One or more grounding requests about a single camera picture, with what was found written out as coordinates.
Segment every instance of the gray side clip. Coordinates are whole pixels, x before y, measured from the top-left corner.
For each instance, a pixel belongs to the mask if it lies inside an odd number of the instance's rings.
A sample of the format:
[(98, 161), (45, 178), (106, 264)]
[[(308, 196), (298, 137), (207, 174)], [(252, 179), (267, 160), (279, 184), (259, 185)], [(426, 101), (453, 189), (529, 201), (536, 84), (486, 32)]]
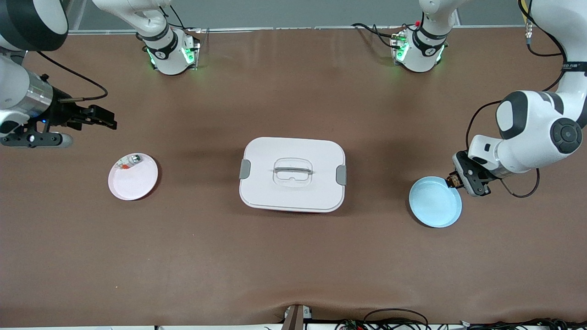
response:
[(247, 159), (241, 160), (241, 172), (238, 175), (238, 178), (244, 180), (249, 177), (251, 174), (251, 162)]
[(336, 183), (346, 186), (346, 165), (338, 165), (336, 168)]

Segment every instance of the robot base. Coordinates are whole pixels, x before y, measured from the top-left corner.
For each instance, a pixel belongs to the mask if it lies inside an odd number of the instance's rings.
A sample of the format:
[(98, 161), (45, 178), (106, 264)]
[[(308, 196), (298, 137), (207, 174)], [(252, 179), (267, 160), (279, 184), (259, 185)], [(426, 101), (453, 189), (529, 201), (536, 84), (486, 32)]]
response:
[(180, 38), (178, 47), (172, 51), (166, 60), (157, 59), (149, 50), (147, 53), (151, 59), (151, 67), (165, 75), (174, 76), (185, 70), (197, 70), (200, 58), (200, 40), (183, 31), (173, 31)]
[(392, 57), (395, 65), (403, 65), (406, 69), (413, 72), (426, 72), (431, 70), (434, 65), (438, 64), (442, 52), (446, 45), (437, 52), (436, 56), (424, 56), (420, 49), (410, 44), (412, 34), (415, 32), (406, 28), (397, 33), (397, 39), (391, 39), (391, 45), (397, 46), (398, 49), (392, 48)]

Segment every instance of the green led light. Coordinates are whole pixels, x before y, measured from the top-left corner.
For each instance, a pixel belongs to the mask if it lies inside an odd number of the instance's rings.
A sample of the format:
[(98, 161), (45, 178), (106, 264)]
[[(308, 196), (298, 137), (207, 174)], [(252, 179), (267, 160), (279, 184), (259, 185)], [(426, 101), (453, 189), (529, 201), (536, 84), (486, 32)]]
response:
[(408, 49), (410, 49), (410, 45), (407, 42), (404, 42), (400, 49), (397, 50), (396, 59), (399, 61), (403, 61), (406, 57), (406, 52)]
[(194, 63), (194, 55), (192, 55), (192, 51), (189, 49), (182, 48), (185, 60), (188, 64)]
[(436, 62), (440, 61), (440, 57), (442, 56), (442, 51), (444, 50), (444, 45), (438, 51), (438, 57), (436, 58)]
[(151, 51), (148, 48), (147, 48), (147, 54), (149, 54), (149, 58), (151, 59), (151, 63), (156, 66), (155, 60), (153, 59), (153, 54), (151, 54)]

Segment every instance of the white plate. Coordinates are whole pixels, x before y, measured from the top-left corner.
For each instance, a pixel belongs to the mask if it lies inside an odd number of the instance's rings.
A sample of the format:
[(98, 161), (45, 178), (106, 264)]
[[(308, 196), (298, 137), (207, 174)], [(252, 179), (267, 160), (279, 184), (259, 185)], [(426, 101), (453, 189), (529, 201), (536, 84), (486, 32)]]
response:
[(157, 163), (144, 153), (132, 153), (125, 157), (138, 154), (143, 161), (135, 166), (121, 170), (112, 166), (108, 174), (108, 187), (112, 194), (121, 200), (137, 200), (149, 193), (157, 182), (159, 169)]

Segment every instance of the small food item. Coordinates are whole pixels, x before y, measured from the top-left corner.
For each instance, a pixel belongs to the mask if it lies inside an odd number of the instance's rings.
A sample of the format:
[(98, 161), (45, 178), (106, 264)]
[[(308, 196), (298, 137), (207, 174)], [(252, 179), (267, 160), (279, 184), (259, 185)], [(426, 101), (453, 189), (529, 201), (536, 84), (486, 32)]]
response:
[(116, 162), (114, 166), (118, 167), (121, 170), (128, 170), (129, 168), (139, 164), (143, 159), (138, 154), (134, 154), (131, 156), (124, 156), (119, 161)]

